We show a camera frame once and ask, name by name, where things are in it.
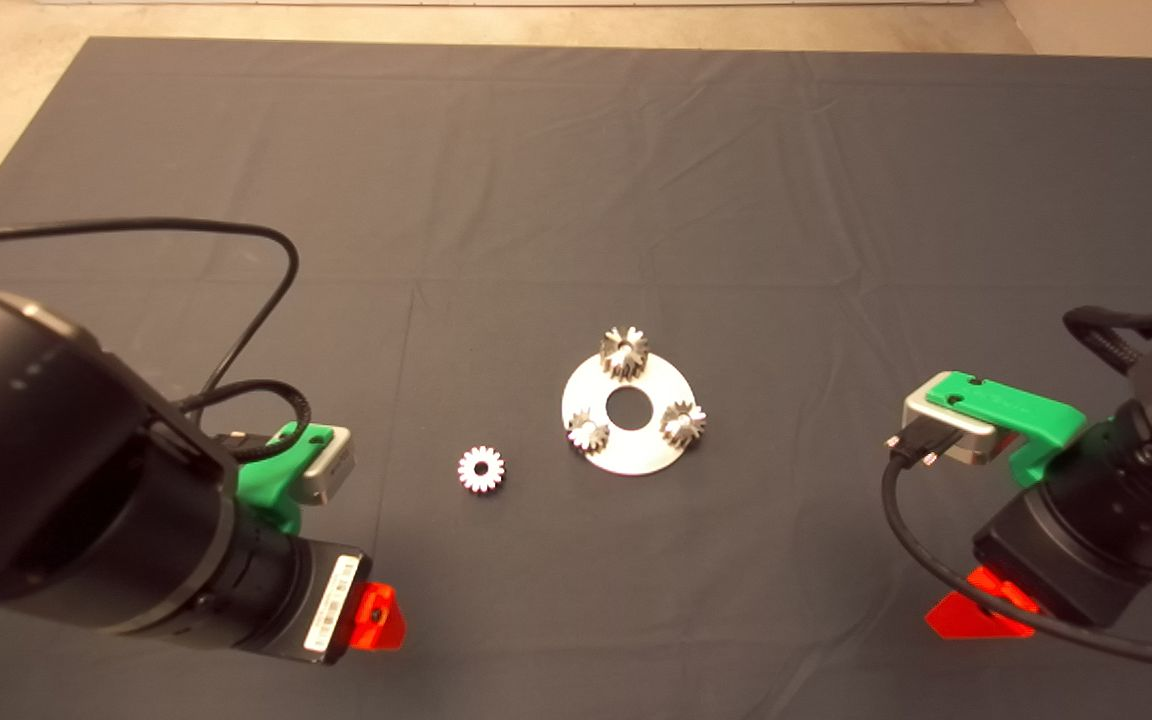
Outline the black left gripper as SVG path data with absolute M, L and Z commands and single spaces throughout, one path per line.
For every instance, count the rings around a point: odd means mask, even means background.
M 274 626 L 276 659 L 332 666 L 353 650 L 397 651 L 407 626 L 396 588 L 369 582 L 372 559 L 351 544 L 293 538 L 291 596 Z

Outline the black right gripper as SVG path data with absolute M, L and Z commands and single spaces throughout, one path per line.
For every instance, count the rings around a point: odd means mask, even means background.
M 1076 626 L 1114 626 L 1152 583 L 1152 438 L 1101 420 L 973 537 L 973 588 Z M 952 591 L 924 616 L 946 641 L 1033 637 L 1032 626 Z

